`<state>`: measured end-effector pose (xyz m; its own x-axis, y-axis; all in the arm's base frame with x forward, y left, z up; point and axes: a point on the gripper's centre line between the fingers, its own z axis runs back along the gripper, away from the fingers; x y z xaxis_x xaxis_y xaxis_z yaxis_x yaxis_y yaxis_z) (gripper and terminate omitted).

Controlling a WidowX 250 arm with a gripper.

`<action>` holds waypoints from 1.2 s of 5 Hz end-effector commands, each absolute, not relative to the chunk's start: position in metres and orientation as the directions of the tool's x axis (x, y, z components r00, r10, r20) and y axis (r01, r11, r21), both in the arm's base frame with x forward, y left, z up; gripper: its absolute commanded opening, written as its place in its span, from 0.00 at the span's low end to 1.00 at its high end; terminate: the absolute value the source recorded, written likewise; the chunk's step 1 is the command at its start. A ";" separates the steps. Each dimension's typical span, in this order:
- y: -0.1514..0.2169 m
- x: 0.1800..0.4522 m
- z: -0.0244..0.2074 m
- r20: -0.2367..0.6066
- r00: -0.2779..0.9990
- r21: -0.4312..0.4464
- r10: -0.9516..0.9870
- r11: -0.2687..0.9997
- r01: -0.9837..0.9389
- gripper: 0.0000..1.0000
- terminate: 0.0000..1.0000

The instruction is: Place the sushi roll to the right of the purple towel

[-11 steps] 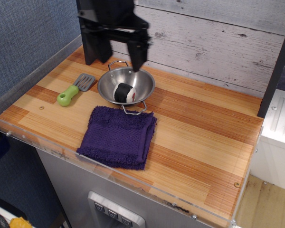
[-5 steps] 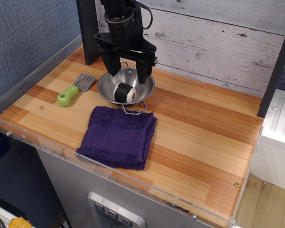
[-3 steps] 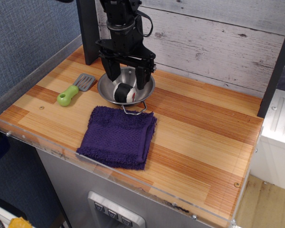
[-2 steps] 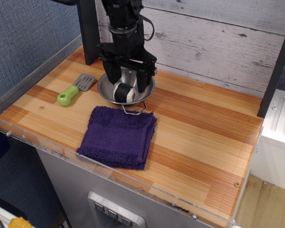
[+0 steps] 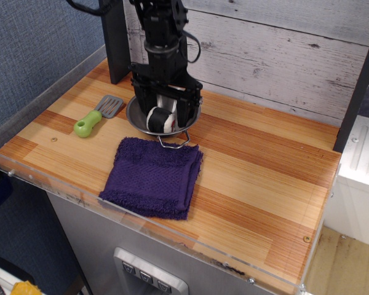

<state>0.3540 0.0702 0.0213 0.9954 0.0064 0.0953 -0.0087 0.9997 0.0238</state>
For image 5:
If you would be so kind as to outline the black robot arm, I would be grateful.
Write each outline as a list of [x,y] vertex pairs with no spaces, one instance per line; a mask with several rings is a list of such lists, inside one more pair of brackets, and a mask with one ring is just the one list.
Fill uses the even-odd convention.
[[177,102],[178,126],[184,127],[200,106],[202,84],[187,72],[187,12],[181,1],[132,1],[145,32],[148,63],[132,63],[132,85],[143,114],[157,106],[159,95]]

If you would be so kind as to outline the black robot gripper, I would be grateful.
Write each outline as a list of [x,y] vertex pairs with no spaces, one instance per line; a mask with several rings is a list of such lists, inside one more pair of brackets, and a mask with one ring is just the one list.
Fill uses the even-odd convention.
[[187,126],[198,115],[202,84],[187,72],[188,51],[177,48],[153,48],[148,52],[149,63],[131,63],[132,85],[142,113],[148,116],[157,107],[157,96],[177,100],[177,123]]

